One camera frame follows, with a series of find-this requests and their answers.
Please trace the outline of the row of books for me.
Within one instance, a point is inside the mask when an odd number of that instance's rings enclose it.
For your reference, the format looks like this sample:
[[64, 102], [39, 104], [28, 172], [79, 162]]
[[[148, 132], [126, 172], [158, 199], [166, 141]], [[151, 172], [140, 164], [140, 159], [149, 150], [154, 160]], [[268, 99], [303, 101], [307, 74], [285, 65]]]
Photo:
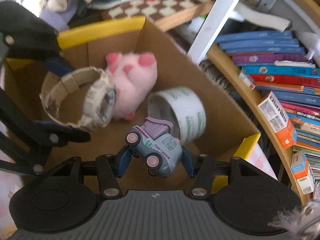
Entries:
[[297, 132], [294, 150], [304, 150], [319, 179], [319, 35], [258, 30], [221, 34], [215, 43], [265, 95], [272, 91]]

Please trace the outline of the pink plush pig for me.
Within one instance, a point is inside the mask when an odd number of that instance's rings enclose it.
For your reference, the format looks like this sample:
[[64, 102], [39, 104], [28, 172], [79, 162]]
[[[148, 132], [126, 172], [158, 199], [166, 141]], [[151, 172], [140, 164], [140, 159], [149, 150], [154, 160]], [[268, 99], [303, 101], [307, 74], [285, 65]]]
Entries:
[[106, 73], [116, 87], [115, 120], [132, 120], [157, 81], [157, 61], [152, 52], [112, 52], [106, 56]]

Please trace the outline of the wooden chessboard box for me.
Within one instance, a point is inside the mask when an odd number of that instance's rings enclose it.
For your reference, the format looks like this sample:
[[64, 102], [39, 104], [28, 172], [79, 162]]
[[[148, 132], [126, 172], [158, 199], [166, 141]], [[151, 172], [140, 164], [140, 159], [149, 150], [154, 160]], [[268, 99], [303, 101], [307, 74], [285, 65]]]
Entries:
[[145, 16], [167, 31], [208, 14], [213, 4], [213, 0], [134, 0], [104, 10], [101, 16], [104, 20]]

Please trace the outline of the white wooden bookshelf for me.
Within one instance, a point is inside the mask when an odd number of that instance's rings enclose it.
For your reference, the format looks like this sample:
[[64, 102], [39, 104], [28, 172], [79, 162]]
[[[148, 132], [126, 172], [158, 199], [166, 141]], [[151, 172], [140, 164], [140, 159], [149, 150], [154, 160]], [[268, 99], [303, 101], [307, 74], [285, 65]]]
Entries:
[[236, 88], [306, 203], [319, 178], [319, 0], [216, 0], [189, 55]]

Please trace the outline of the grey purple toy truck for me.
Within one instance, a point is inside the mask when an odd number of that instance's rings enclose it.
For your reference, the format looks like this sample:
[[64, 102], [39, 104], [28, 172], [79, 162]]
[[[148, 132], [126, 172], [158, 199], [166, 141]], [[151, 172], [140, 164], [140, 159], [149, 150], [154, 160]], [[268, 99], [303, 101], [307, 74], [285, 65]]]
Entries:
[[132, 154], [141, 159], [152, 176], [166, 178], [182, 159], [180, 140], [171, 134], [173, 124], [147, 117], [144, 124], [133, 126], [126, 135]]

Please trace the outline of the yellow cardboard box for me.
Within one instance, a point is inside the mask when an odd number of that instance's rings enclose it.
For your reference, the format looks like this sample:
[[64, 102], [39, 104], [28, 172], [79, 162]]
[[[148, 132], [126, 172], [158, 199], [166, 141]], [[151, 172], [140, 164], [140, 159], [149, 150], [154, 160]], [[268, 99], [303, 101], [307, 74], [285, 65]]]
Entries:
[[225, 155], [260, 132], [240, 106], [144, 17], [103, 21], [57, 33], [36, 16], [1, 20], [14, 39], [4, 89], [30, 120], [75, 124], [88, 142], [48, 150], [8, 138], [52, 167], [80, 156], [115, 154], [147, 116], [197, 153]]

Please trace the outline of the white printed tape roll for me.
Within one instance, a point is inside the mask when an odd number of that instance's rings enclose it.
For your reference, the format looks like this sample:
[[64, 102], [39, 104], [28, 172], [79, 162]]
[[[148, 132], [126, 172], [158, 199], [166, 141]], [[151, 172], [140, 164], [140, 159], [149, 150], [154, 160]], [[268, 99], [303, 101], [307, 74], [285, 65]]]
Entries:
[[182, 144], [201, 135], [206, 128], [206, 113], [197, 94], [188, 87], [175, 87], [150, 94], [148, 116], [173, 124], [171, 134]]

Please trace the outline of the orange white small box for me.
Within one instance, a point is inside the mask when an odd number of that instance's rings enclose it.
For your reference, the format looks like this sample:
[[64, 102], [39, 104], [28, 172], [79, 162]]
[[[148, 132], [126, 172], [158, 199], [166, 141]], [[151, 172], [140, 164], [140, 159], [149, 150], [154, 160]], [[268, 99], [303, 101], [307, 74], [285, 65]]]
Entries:
[[268, 92], [258, 108], [271, 125], [282, 148], [288, 149], [294, 146], [297, 142], [297, 132], [274, 92]]

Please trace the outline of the beige camouflage wrist watch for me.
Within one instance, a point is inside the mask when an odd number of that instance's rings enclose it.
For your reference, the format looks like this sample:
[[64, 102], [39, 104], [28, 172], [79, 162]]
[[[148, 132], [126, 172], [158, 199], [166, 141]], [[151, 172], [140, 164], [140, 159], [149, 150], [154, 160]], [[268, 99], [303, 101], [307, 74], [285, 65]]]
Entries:
[[79, 68], [62, 77], [48, 72], [40, 92], [44, 112], [53, 122], [88, 132], [110, 123], [116, 97], [111, 78], [95, 67]]

